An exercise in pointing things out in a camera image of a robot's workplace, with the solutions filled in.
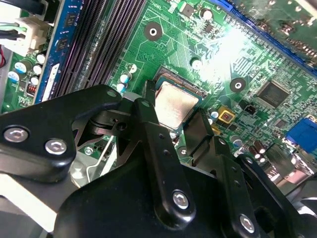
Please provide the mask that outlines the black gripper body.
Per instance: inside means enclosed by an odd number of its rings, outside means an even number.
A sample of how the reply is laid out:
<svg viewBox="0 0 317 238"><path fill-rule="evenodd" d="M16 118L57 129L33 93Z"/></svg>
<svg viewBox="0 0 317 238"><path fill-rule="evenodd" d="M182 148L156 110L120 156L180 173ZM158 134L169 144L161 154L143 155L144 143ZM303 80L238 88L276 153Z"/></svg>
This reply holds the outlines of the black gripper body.
<svg viewBox="0 0 317 238"><path fill-rule="evenodd" d="M214 176L183 166L197 212L185 228L173 231L157 217L144 159L133 159L73 192L62 204L55 238L242 238L220 205Z"/></svg>

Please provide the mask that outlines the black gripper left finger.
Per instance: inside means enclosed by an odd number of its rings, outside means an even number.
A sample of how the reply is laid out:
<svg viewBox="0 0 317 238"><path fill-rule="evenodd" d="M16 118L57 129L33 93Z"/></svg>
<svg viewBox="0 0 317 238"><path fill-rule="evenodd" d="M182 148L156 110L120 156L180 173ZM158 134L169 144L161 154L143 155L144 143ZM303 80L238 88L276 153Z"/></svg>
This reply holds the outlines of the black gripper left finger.
<svg viewBox="0 0 317 238"><path fill-rule="evenodd" d="M168 130L159 124L151 90L133 101L97 85L4 114L0 170L40 182L64 179L86 142L113 132L125 145L121 164L145 161L154 211L166 225L187 225L196 205Z"/></svg>

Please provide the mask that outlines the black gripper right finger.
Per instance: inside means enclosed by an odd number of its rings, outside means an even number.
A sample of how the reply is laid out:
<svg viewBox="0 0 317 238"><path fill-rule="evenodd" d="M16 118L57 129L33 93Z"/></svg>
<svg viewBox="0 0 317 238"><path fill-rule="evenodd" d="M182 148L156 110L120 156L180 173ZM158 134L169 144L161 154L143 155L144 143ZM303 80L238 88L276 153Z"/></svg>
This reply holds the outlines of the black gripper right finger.
<svg viewBox="0 0 317 238"><path fill-rule="evenodd" d="M235 158L228 144L214 135L201 108L184 124L193 167L214 172L218 183L221 228L226 238L308 238L310 217L301 215L253 159Z"/></svg>

